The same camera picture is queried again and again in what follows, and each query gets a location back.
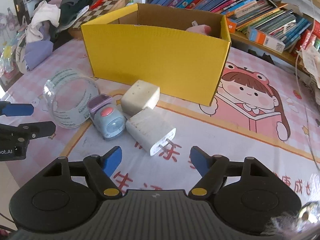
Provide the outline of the cream square charger block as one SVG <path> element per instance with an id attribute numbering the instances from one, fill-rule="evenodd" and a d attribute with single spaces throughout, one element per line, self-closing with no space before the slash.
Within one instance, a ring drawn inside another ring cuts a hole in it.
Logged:
<path id="1" fill-rule="evenodd" d="M 124 113 L 133 116 L 149 107 L 154 109 L 160 98 L 160 87 L 143 80 L 136 81 L 121 97 Z"/>

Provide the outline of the wooden bookshelf board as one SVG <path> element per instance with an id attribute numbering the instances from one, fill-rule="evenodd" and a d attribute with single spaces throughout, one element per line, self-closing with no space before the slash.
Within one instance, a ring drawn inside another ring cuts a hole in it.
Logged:
<path id="1" fill-rule="evenodd" d="M 230 33 L 230 36 L 231 39 L 235 41 L 245 43 L 250 46 L 255 46 L 276 56 L 288 64 L 295 66 L 296 58 L 289 52 L 285 51 L 285 44 L 270 35 L 252 29 L 247 34 L 236 31 L 235 33 Z"/>

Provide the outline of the yellow cardboard box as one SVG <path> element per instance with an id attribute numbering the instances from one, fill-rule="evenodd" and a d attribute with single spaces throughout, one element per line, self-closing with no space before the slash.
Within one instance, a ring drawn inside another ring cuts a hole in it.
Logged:
<path id="1" fill-rule="evenodd" d="M 211 27 L 209 36 L 186 31 Z M 231 47 L 224 15 L 133 4 L 81 27 L 95 77 L 132 85 L 143 80 L 163 94 L 209 106 Z"/>

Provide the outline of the blue purple toy car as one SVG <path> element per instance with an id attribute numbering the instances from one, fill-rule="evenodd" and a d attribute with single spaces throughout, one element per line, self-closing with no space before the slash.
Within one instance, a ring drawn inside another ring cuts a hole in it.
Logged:
<path id="1" fill-rule="evenodd" d="M 125 130 L 126 118 L 111 96 L 99 94 L 88 101 L 90 119 L 105 140 L 119 136 Z"/>

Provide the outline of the white plug charger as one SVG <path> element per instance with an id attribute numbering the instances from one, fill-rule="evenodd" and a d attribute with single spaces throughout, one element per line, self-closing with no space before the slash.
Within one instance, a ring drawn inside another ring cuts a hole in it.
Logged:
<path id="1" fill-rule="evenodd" d="M 150 156 L 163 150 L 176 135 L 176 127 L 149 107 L 129 118 L 125 125 L 128 133 Z"/>

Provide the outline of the row of books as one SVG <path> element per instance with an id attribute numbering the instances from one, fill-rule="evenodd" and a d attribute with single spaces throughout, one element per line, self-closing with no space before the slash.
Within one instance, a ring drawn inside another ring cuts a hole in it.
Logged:
<path id="1" fill-rule="evenodd" d="M 319 19 L 281 0 L 153 0 L 166 7 L 202 10 L 224 15 L 230 33 L 247 34 L 249 27 L 277 38 L 292 55 L 312 44 L 319 50 Z"/>

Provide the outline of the pink plush pig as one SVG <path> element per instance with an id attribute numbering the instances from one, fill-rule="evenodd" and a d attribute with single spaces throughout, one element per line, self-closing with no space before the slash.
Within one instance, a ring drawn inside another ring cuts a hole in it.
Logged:
<path id="1" fill-rule="evenodd" d="M 202 35 L 209 36 L 210 33 L 212 32 L 212 29 L 210 26 L 208 26 L 206 24 L 199 25 L 196 21 L 193 21 L 191 23 L 191 27 L 189 27 L 186 31 L 188 31 L 190 33 L 196 33 L 196 34 L 202 34 Z"/>

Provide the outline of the pink cartoon table mat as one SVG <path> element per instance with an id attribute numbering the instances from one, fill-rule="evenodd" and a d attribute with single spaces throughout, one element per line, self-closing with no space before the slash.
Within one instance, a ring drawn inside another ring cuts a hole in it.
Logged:
<path id="1" fill-rule="evenodd" d="M 104 140 L 86 122 L 75 129 L 57 127 L 52 136 L 32 140 L 24 160 L 1 163 L 1 167 L 7 167 L 22 186 L 58 156 L 82 160 L 118 145 L 123 158 L 111 178 L 121 191 L 189 191 L 200 178 L 189 159 L 190 149 L 198 146 L 209 155 L 221 154 L 232 161 L 255 157 L 302 202 L 319 200 L 319 161 L 312 159 L 319 156 L 319 111 L 309 91 L 296 83 L 294 75 L 243 51 L 231 49 L 228 62 L 268 78 L 289 122 L 287 141 L 277 138 L 279 115 L 250 118 L 230 105 L 204 107 L 162 95 L 156 112 L 176 128 L 173 143 L 165 152 L 149 155 L 128 133 Z"/>

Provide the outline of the orange white usmile box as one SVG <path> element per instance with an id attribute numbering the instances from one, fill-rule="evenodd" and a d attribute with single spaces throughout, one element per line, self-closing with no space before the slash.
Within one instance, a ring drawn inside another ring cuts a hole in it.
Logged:
<path id="1" fill-rule="evenodd" d="M 282 54 L 284 51 L 285 44 L 283 42 L 255 28 L 249 27 L 246 35 L 250 41 L 262 45 L 268 49 L 274 50 L 280 54 Z"/>

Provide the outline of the clear packing tape roll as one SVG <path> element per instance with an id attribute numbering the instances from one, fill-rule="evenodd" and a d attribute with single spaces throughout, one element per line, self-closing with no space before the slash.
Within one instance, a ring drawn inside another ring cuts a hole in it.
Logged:
<path id="1" fill-rule="evenodd" d="M 92 78 L 71 68 L 56 72 L 43 88 L 48 111 L 63 128 L 76 128 L 87 121 L 87 103 L 99 94 L 100 89 Z"/>

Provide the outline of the pile of clothes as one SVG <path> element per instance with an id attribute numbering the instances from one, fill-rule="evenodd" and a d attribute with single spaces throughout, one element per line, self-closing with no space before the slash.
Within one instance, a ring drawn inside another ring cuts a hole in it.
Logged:
<path id="1" fill-rule="evenodd" d="M 33 70 L 54 50 L 58 34 L 89 10 L 93 0 L 42 0 L 31 22 L 17 35 L 14 62 L 20 73 Z"/>

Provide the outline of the wooden chessboard box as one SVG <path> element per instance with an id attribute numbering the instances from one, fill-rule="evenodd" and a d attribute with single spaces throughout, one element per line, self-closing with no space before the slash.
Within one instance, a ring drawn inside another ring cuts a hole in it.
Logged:
<path id="1" fill-rule="evenodd" d="M 82 39 L 81 25 L 94 20 L 108 12 L 125 7 L 132 0 L 103 0 L 101 5 L 95 9 L 88 9 L 69 29 L 68 32 L 73 38 Z"/>

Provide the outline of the stack of papers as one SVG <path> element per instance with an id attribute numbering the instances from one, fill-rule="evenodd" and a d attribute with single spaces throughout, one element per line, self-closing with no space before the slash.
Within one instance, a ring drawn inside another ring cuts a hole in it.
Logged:
<path id="1" fill-rule="evenodd" d="M 314 77 L 317 87 L 320 88 L 319 52 L 312 44 L 309 44 L 306 49 L 301 50 L 301 54 L 304 68 Z"/>

